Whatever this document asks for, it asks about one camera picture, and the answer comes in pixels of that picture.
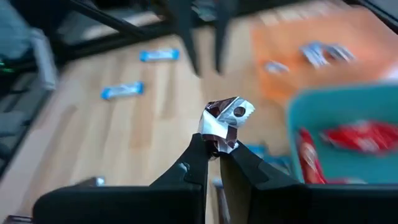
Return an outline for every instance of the floor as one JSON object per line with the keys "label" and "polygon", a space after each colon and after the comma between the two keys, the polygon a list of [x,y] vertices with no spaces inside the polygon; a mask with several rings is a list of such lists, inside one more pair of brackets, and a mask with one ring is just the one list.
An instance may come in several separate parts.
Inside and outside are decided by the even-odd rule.
{"label": "floor", "polygon": [[[288,153],[284,109],[259,92],[250,23],[262,19],[271,25],[327,14],[343,6],[339,1],[306,2],[233,21],[223,76],[216,74],[209,56],[214,39],[210,28],[195,31],[203,78],[194,76],[175,36],[71,63],[0,185],[0,219],[8,214],[30,215],[42,194],[93,175],[104,176],[106,185],[150,184],[186,149],[211,100],[237,95],[249,100],[256,111],[239,130],[239,140],[266,142],[271,153]],[[86,35],[108,32],[112,31],[96,27]],[[181,49],[180,60],[139,61],[140,50],[162,47]],[[146,86],[142,96],[114,101],[100,98],[105,86],[137,80]],[[218,161],[209,166],[211,181],[219,176]],[[206,223],[217,223],[215,190],[208,189]]]}

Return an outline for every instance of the silver foil wrapper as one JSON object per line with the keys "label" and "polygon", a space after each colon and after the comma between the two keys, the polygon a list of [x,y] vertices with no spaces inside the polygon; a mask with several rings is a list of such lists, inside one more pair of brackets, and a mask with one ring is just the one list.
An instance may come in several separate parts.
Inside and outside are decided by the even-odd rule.
{"label": "silver foil wrapper", "polygon": [[198,132],[203,140],[213,142],[218,152],[230,153],[239,146],[238,128],[254,110],[250,102],[238,96],[209,102],[200,118]]}

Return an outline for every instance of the orange mat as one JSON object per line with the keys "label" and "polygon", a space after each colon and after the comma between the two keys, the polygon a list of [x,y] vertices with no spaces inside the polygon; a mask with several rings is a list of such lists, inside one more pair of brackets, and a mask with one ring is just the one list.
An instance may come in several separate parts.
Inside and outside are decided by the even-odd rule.
{"label": "orange mat", "polygon": [[[300,51],[314,40],[340,44],[356,60],[314,68]],[[398,36],[363,7],[306,20],[282,21],[274,26],[254,21],[252,44],[264,96],[284,106],[303,89],[378,80],[398,55]],[[269,61],[282,63],[289,71],[269,73],[264,69]]]}

